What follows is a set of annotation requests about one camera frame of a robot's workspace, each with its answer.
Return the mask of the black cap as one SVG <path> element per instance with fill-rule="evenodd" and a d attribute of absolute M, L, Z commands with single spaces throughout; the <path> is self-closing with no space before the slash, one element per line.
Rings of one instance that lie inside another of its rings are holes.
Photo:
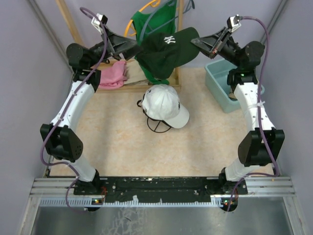
<path fill-rule="evenodd" d="M 137 54 L 136 59 L 154 78 L 167 79 L 175 68 L 198 56 L 200 50 L 191 43 L 197 37 L 199 34 L 193 27 L 173 34 L 152 33 L 142 41 L 142 51 Z"/>

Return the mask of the white cap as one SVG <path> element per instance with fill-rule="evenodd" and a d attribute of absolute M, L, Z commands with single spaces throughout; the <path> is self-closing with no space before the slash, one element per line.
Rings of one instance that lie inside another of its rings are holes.
<path fill-rule="evenodd" d="M 169 85 L 150 87 L 143 95 L 141 108 L 150 119 L 162 121 L 175 129 L 184 127 L 190 118 L 189 111 L 182 105 L 177 91 Z"/>

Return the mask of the black wire hat stand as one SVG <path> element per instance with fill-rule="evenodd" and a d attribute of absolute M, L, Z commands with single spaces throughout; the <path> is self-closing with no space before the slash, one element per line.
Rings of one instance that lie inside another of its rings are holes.
<path fill-rule="evenodd" d="M 137 103 L 136 103 L 136 105 L 137 105 L 137 107 L 139 107 L 139 108 L 142 109 L 143 114 L 146 116 L 146 124 L 147 124 L 148 128 L 149 128 L 152 132 L 158 133 L 158 134 L 163 134 L 163 133 L 168 132 L 170 129 L 172 129 L 172 126 L 170 126 L 169 124 L 167 124 L 165 121 L 163 121 L 163 120 L 157 120 L 157 119 L 153 119 L 153 118 L 149 117 L 149 116 L 146 114 L 146 112 L 144 111 L 144 109 L 143 109 L 142 101 L 143 101 L 143 99 L 138 100 Z M 150 121 L 155 122 L 156 125 L 155 125 L 154 127 L 151 127 L 151 126 L 150 126 Z M 160 126 L 161 124 L 165 125 L 167 128 L 166 128 L 165 130 L 163 130 L 163 131 L 158 131 L 158 128 L 159 128 L 159 126 Z"/>

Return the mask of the khaki cap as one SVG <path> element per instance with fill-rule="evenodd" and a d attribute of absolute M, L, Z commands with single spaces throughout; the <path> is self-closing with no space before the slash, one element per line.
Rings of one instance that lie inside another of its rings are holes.
<path fill-rule="evenodd" d="M 236 101 L 236 100 L 237 100 L 237 98 L 236 98 L 236 96 L 234 95 L 234 93 L 233 93 L 232 90 L 229 91 L 228 97 L 229 97 L 229 99 L 232 100 L 232 101 Z"/>

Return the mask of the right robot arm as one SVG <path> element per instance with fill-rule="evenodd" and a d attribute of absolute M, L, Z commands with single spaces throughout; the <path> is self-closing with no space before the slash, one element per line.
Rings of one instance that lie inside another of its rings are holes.
<path fill-rule="evenodd" d="M 259 167 L 276 165 L 285 140 L 284 131 L 275 128 L 265 111 L 261 100 L 261 81 L 255 74 L 265 46 L 258 41 L 251 41 L 239 47 L 231 34 L 231 29 L 225 27 L 210 36 L 191 40 L 208 58 L 219 55 L 235 66 L 228 73 L 227 84 L 240 104 L 248 131 L 238 146 L 238 158 L 221 172 L 224 178 L 219 180 L 218 186 L 225 194 L 231 193 L 236 182 Z"/>

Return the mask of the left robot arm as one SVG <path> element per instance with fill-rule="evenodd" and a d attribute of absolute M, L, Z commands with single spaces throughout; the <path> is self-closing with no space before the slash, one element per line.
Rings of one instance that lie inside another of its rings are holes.
<path fill-rule="evenodd" d="M 105 29 L 102 41 L 87 48 L 72 43 L 66 48 L 68 64 L 74 71 L 70 92 L 56 117 L 40 127 L 43 145 L 40 150 L 41 162 L 44 152 L 58 160 L 56 164 L 68 166 L 76 174 L 75 185 L 91 194 L 102 188 L 98 171 L 83 157 L 83 143 L 75 130 L 85 105 L 100 85 L 98 66 L 109 58 L 131 59 L 140 52 L 136 40 L 126 38 Z"/>

